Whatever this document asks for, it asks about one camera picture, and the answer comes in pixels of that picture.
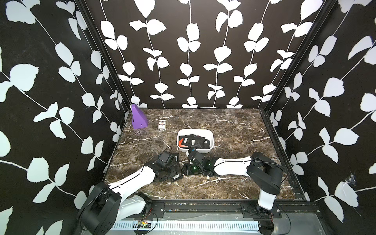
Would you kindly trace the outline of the black tea bag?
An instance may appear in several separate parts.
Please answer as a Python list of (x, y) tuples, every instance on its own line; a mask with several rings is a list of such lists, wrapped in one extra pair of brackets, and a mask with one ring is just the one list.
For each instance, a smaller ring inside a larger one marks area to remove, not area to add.
[(196, 149), (209, 149), (210, 148), (210, 141), (204, 137), (190, 134), (186, 136), (183, 140), (184, 146), (189, 148), (196, 148)]

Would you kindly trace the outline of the red label dark tea bag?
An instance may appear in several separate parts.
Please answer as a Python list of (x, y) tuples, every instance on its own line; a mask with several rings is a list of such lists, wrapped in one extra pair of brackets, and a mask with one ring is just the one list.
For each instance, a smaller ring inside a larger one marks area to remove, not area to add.
[(181, 138), (178, 143), (178, 146), (180, 148), (188, 148), (187, 143), (186, 143), (187, 140), (188, 140), (187, 138)]

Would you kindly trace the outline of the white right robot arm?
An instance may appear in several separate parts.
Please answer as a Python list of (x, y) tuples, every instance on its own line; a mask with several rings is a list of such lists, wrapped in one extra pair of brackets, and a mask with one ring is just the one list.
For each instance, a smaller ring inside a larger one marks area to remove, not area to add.
[(238, 159), (207, 158), (203, 153), (190, 150), (189, 162), (184, 164), (184, 175), (225, 176), (240, 175), (250, 177), (260, 188), (258, 206), (271, 211), (277, 195), (280, 194), (283, 174), (286, 168), (260, 152)]

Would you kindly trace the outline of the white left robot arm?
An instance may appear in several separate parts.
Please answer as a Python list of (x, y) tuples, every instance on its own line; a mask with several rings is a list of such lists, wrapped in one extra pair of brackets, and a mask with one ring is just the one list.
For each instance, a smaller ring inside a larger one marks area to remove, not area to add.
[(95, 185), (77, 214), (80, 227), (93, 235), (105, 235), (116, 222), (151, 208), (150, 198), (138, 190), (153, 182), (181, 179), (179, 157), (165, 150), (131, 175)]

